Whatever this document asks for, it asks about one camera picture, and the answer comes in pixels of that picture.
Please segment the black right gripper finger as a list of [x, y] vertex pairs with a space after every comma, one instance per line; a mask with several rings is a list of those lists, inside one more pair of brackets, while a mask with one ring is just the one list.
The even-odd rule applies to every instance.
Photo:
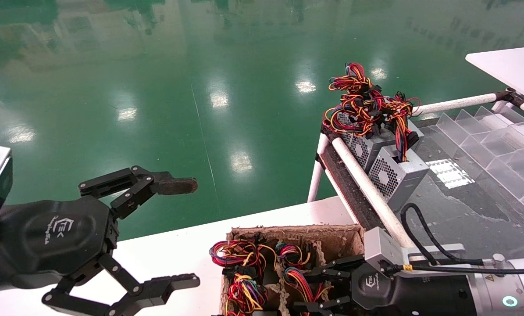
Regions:
[[295, 302], [295, 311], [302, 316], [353, 316], [354, 308], [348, 296], [323, 302]]
[[350, 278], [353, 271], [366, 262], [364, 255], [355, 255], [334, 260], [325, 266], [315, 267], [308, 272], [308, 283], [340, 282]]

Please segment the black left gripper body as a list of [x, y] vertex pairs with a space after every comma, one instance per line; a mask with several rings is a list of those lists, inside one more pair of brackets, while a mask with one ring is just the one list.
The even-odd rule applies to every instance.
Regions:
[[86, 284], [102, 271], [99, 257], [116, 249], [109, 207], [85, 196], [6, 205], [0, 212], [0, 288], [42, 288], [61, 279]]

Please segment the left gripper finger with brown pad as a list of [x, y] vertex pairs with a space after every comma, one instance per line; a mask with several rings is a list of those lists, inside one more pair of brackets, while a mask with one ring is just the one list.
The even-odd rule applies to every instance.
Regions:
[[175, 178], [169, 172], [150, 172], [138, 165], [118, 170], [78, 186], [81, 196], [100, 199], [119, 192], [122, 195], [110, 204], [116, 219], [125, 219], [155, 194], [181, 195], [194, 193], [198, 188], [195, 178]]

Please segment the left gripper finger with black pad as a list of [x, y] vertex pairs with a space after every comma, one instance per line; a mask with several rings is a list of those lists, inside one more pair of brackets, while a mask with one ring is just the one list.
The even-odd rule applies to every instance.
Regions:
[[200, 278], [193, 273], [139, 283], [110, 254], [99, 256], [96, 263], [126, 290], [117, 302], [108, 305], [71, 296], [77, 280], [66, 276], [43, 296], [42, 303], [56, 312], [72, 316], [135, 316], [142, 309], [165, 305], [174, 291], [200, 286]]

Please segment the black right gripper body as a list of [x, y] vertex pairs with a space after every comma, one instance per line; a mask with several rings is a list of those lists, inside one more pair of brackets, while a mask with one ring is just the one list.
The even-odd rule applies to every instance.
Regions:
[[352, 271], [352, 301], [366, 316], [476, 316], [468, 278], [386, 277], [368, 263]]

